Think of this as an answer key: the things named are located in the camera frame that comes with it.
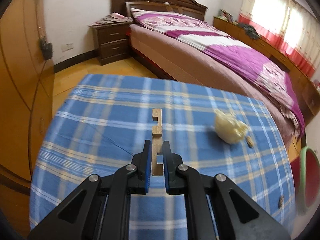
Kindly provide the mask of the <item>notched wooden block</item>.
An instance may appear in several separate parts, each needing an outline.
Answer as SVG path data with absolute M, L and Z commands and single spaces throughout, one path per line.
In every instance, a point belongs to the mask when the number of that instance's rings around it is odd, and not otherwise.
M 163 176 L 163 164 L 157 163 L 158 155 L 161 155 L 162 150 L 162 110 L 154 108 L 152 110 L 152 120 L 157 124 L 152 126 L 152 175 Z

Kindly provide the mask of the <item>cream tissue paper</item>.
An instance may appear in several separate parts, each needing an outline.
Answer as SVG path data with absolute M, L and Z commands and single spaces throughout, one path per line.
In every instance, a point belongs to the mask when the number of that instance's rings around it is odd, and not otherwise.
M 224 113 L 219 109 L 214 111 L 214 127 L 217 136 L 228 144 L 236 144 L 244 140 L 249 126 L 238 120 L 232 113 Z

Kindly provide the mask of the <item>small nut shell piece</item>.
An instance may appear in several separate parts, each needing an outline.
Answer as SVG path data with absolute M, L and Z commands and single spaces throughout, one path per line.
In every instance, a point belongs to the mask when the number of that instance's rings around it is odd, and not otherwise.
M 278 202 L 278 208 L 282 208 L 284 204 L 284 195 L 281 195 L 280 198 L 279 198 L 279 202 Z

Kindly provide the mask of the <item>blue plaid tablecloth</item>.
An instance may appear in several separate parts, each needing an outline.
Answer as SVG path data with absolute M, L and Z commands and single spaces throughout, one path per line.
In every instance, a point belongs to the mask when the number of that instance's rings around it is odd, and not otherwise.
M 71 91 L 47 131 L 33 171 L 31 227 L 89 175 L 104 177 L 130 163 L 152 137 L 154 108 L 162 110 L 163 140 L 184 163 L 208 176 L 225 174 L 292 232 L 295 189 L 290 162 L 262 101 L 170 80 L 93 74 Z M 244 140 L 228 144 L 217 136 L 216 109 L 249 126 Z M 281 195 L 284 204 L 279 209 Z

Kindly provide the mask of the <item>red bin with green rim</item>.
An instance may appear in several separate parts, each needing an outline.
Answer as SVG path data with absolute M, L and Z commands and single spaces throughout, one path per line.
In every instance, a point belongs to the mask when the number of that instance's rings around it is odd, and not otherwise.
M 299 213 L 306 213 L 319 195 L 319 159 L 308 146 L 290 163 Z

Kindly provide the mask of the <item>purple floral quilt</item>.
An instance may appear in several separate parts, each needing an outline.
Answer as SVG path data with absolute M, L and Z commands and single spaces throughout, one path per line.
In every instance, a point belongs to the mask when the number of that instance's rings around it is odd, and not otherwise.
M 262 53 L 208 23 L 175 12 L 132 9 L 135 23 L 187 44 L 266 91 L 296 126 L 305 125 L 289 75 Z

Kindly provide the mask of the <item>bed with mauve bedspread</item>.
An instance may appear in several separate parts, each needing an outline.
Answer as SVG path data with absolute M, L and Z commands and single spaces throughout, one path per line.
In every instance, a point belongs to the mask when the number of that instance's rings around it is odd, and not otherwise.
M 293 121 L 281 112 L 279 103 L 266 91 L 247 82 L 210 56 L 176 39 L 137 24 L 132 24 L 130 29 L 132 49 L 140 56 L 141 63 L 157 76 L 260 100 L 271 113 L 286 144 L 291 142 L 293 136 L 304 135 L 305 126 L 294 125 Z

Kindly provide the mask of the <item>black bag hanging on wardrobe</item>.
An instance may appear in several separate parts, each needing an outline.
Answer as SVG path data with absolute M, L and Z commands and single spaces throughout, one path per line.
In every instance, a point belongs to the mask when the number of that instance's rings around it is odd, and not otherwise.
M 52 58 L 53 46 L 52 43 L 47 43 L 46 38 L 40 39 L 40 50 L 42 52 L 43 58 L 47 61 Z

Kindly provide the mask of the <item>dark wooden nightstand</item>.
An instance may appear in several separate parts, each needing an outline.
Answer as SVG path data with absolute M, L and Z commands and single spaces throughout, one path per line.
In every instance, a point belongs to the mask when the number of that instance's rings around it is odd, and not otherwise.
M 101 65 L 129 57 L 130 23 L 112 23 L 91 27 L 95 51 Z

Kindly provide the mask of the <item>dark clothes pile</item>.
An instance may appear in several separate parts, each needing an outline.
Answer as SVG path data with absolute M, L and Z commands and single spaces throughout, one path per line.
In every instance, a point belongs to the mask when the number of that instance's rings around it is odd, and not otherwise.
M 257 40 L 260 38 L 260 35 L 257 33 L 256 29 L 252 25 L 238 23 L 237 26 L 241 29 L 244 29 L 246 35 L 249 36 L 251 39 Z

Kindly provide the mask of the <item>folded pink cloth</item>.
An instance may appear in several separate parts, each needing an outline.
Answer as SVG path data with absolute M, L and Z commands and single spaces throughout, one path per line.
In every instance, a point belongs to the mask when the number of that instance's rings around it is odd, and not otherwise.
M 119 13 L 113 12 L 97 22 L 94 22 L 90 25 L 90 27 L 96 27 L 96 26 L 101 26 L 101 25 L 106 25 L 106 24 L 115 24 L 115 23 L 132 23 L 133 19 L 131 17 L 126 17 L 123 16 Z

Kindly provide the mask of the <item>books on cabinet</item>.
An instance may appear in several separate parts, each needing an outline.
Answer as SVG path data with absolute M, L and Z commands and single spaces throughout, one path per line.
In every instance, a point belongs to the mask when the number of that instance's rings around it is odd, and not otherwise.
M 234 22 L 233 16 L 222 9 L 219 10 L 217 17 L 230 23 Z

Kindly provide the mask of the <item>red and white curtains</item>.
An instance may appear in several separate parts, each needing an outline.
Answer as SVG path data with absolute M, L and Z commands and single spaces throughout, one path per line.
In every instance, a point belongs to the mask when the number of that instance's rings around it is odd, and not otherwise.
M 295 0 L 243 0 L 238 22 L 252 25 L 308 77 L 319 69 L 319 22 Z

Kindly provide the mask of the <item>dark wooden headboard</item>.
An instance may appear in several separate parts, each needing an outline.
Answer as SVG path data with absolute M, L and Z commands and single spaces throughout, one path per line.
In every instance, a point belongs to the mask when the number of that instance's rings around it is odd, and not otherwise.
M 111 11 L 132 16 L 132 9 L 166 11 L 204 20 L 207 7 L 195 0 L 111 0 Z

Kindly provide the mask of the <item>wall power socket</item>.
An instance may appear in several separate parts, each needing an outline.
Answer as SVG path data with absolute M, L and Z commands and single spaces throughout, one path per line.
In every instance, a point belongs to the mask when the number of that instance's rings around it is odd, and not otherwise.
M 67 43 L 67 44 L 63 44 L 61 46 L 61 51 L 64 53 L 64 52 L 66 52 L 68 50 L 71 50 L 73 48 L 74 48 L 74 43 L 73 42 L 72 43 Z

